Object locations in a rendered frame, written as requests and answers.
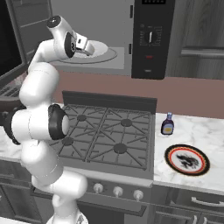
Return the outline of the grey microwave turntable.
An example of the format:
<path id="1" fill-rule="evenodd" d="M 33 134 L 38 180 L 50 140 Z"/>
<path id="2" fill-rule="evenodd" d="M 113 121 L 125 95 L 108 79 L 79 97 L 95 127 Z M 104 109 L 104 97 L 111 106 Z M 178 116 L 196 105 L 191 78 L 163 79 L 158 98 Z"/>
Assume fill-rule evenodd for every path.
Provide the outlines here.
<path id="1" fill-rule="evenodd" d="M 116 50 L 108 48 L 106 52 L 98 52 L 94 55 L 86 55 L 77 52 L 71 59 L 54 61 L 53 64 L 93 65 L 113 60 L 117 56 Z"/>

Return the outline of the black microwave door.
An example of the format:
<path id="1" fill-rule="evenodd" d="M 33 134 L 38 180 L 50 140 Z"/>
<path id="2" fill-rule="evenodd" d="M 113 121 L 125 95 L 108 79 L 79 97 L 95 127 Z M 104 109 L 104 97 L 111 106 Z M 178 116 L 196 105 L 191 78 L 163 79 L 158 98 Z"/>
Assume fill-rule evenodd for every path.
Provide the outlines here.
<path id="1" fill-rule="evenodd" d="M 27 60 L 11 0 L 0 0 L 0 89 L 27 70 Z"/>

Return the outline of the white plate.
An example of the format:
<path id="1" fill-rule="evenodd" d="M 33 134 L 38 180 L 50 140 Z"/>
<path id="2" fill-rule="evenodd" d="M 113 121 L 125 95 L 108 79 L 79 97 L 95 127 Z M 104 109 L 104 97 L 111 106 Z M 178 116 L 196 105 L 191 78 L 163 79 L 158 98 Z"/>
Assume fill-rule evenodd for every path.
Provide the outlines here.
<path id="1" fill-rule="evenodd" d="M 76 49 L 76 52 L 74 54 L 75 58 L 95 58 L 103 55 L 109 49 L 107 45 L 100 41 L 89 40 L 88 43 L 92 46 L 93 53 L 90 54 L 87 51 Z"/>

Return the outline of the purple sauce bottle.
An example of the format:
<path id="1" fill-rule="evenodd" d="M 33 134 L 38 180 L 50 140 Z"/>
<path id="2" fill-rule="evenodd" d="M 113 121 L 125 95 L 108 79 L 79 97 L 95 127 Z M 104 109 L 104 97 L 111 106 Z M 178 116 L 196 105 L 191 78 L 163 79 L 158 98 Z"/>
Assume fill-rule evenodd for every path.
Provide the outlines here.
<path id="1" fill-rule="evenodd" d="M 174 122 L 172 120 L 172 113 L 168 112 L 166 119 L 162 122 L 161 134 L 171 135 L 174 131 Z"/>

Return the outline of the grey wall cupboard door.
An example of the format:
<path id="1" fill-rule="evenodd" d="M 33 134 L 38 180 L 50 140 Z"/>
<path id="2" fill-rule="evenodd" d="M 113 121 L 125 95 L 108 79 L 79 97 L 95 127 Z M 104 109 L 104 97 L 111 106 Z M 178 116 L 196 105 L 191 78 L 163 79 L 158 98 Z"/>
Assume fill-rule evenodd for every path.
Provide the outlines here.
<path id="1" fill-rule="evenodd" d="M 165 74 L 224 80 L 224 59 L 182 56 L 184 48 L 224 50 L 224 0 L 176 0 Z"/>

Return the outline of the black microwave oven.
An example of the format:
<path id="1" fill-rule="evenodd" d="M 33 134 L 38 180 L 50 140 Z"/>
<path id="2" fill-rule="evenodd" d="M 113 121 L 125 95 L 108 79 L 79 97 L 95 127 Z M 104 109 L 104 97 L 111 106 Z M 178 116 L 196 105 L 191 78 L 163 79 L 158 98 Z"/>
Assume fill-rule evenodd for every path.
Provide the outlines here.
<path id="1" fill-rule="evenodd" d="M 75 32 L 116 50 L 108 62 L 54 64 L 59 70 L 86 74 L 128 75 L 162 80 L 168 58 L 176 0 L 51 0 Z"/>

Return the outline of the black-rimmed plate with dragon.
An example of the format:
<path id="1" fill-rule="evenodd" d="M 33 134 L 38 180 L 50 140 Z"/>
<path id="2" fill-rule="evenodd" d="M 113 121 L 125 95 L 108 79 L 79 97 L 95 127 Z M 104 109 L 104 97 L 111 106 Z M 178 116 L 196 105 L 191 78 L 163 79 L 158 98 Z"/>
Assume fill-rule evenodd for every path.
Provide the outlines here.
<path id="1" fill-rule="evenodd" d="M 169 146 L 164 152 L 164 160 L 175 172 L 186 176 L 201 176 L 210 169 L 207 155 L 187 144 Z"/>

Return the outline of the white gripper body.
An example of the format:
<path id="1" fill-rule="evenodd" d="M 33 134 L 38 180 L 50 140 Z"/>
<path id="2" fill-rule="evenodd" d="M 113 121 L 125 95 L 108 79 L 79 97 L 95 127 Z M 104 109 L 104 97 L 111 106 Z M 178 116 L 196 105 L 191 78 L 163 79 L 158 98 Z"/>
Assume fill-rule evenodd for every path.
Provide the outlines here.
<path id="1" fill-rule="evenodd" d="M 91 41 L 89 40 L 86 44 L 86 47 L 85 47 L 85 53 L 87 56 L 89 55 L 93 55 L 95 53 L 95 48 L 94 46 L 92 45 Z"/>

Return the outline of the grey drawer front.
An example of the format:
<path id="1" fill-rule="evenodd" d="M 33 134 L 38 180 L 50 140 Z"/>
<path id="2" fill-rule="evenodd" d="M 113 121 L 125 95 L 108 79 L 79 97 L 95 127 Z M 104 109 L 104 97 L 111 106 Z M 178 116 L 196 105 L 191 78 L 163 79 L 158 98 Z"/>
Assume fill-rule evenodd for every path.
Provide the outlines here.
<path id="1" fill-rule="evenodd" d="M 191 201 L 191 197 L 196 197 L 201 201 L 219 203 L 220 201 L 224 202 L 224 196 L 222 195 L 174 188 L 170 190 L 169 197 L 171 200 L 171 206 L 190 208 L 206 213 L 224 215 L 224 207 L 202 206 Z"/>

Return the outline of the grey base cupboard run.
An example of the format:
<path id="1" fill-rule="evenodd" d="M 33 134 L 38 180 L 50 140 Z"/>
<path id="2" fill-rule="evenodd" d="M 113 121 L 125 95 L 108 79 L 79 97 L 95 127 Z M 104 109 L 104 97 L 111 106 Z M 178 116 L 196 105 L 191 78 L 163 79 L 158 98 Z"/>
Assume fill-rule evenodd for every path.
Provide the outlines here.
<path id="1" fill-rule="evenodd" d="M 30 224 L 42 224 L 30 194 L 31 174 L 20 163 L 0 160 L 0 215 Z"/>

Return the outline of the grey base cupboard door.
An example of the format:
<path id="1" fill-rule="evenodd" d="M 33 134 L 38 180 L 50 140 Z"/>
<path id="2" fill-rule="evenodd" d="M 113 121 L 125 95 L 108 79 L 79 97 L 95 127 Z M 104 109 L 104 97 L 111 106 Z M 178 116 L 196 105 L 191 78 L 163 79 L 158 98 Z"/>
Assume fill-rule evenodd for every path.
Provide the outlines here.
<path id="1" fill-rule="evenodd" d="M 157 206 L 154 224 L 193 224 L 193 216 L 200 219 L 199 213 L 174 207 Z"/>
<path id="2" fill-rule="evenodd" d="M 204 217 L 207 218 L 207 224 L 224 224 L 224 216 L 203 213 L 202 224 L 204 221 Z"/>

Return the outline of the grey wall cupboard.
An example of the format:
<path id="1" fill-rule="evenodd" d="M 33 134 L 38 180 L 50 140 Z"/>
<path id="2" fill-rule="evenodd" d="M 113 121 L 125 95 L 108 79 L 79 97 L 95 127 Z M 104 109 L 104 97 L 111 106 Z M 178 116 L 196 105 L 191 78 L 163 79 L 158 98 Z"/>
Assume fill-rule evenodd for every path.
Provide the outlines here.
<path id="1" fill-rule="evenodd" d="M 12 0 L 26 60 L 31 61 L 40 42 L 52 34 L 46 21 L 52 15 L 50 0 Z"/>

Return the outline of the grey stove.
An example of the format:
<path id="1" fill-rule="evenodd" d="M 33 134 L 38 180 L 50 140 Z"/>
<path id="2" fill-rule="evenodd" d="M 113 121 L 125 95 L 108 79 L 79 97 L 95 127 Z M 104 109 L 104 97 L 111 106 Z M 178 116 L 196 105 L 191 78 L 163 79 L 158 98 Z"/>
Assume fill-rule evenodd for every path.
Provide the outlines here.
<path id="1" fill-rule="evenodd" d="M 87 177 L 86 193 L 147 206 L 142 217 L 95 206 L 78 205 L 79 209 L 89 224 L 147 224 L 157 101 L 84 92 L 62 94 L 70 129 L 64 139 L 51 140 L 49 145 L 63 165 Z M 95 193 L 96 183 L 103 185 L 101 193 Z M 123 189 L 119 198 L 113 194 L 116 186 Z M 133 197 L 135 190 L 143 192 L 142 199 Z"/>

